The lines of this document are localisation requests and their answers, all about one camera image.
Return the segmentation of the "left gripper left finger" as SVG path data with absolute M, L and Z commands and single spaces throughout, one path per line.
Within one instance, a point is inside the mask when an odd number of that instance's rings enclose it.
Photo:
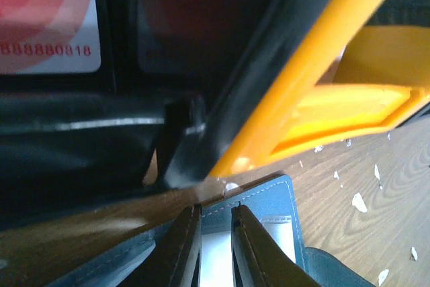
M 121 286 L 198 286 L 202 262 L 202 207 L 184 208 L 150 255 Z

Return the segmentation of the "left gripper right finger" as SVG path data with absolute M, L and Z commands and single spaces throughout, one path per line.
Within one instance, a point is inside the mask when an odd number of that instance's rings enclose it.
M 231 247 L 235 286 L 318 286 L 243 204 L 231 209 Z

